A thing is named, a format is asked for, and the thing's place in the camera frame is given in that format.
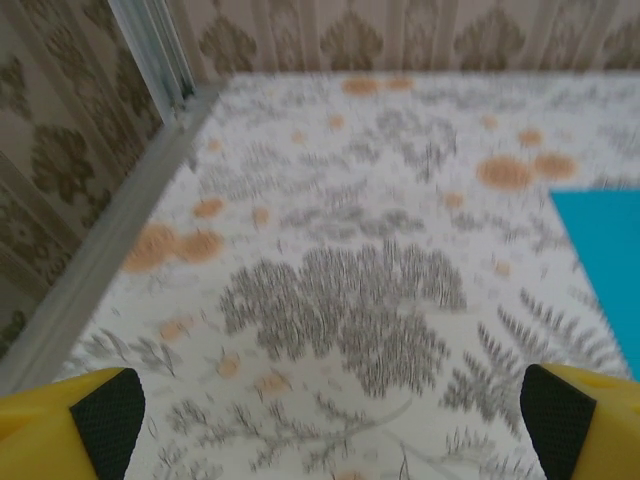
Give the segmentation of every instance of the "turquoise mat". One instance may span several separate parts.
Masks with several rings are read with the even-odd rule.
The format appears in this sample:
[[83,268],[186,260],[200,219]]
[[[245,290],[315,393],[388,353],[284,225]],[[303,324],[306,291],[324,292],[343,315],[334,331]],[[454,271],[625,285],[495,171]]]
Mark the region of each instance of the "turquoise mat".
[[635,379],[640,378],[640,190],[551,194]]

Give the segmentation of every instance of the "floor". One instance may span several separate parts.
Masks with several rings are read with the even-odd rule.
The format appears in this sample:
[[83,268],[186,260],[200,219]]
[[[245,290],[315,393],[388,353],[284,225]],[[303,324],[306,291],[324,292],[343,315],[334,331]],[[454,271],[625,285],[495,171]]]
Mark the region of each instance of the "floor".
[[138,370],[131,479],[543,480],[524,368],[628,376],[548,191],[640,185],[639,114],[637,76],[238,76],[60,377]]

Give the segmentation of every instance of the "beige wallpaper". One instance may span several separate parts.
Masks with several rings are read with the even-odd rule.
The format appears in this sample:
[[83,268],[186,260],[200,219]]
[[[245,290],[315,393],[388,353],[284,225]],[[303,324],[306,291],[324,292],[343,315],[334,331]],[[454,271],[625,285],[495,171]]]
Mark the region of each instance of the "beige wallpaper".
[[0,357],[159,126],[107,0],[0,2]]
[[168,0],[194,75],[628,69],[637,0]]

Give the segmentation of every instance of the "yellow plastic part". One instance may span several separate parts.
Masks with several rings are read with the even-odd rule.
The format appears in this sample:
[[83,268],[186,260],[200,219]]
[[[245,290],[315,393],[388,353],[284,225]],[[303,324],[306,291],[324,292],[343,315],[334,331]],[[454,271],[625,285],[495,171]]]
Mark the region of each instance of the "yellow plastic part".
[[640,384],[562,365],[542,365],[596,400],[571,480],[640,478]]
[[0,479],[96,480],[69,408],[122,368],[0,399]]

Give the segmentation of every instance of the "white baseboard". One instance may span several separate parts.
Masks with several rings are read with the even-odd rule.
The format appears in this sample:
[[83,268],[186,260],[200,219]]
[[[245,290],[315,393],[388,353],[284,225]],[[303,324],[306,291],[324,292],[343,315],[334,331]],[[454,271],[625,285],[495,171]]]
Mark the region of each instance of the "white baseboard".
[[114,195],[67,270],[0,362],[0,396],[49,383],[60,371],[222,87],[191,98],[184,121],[165,125]]

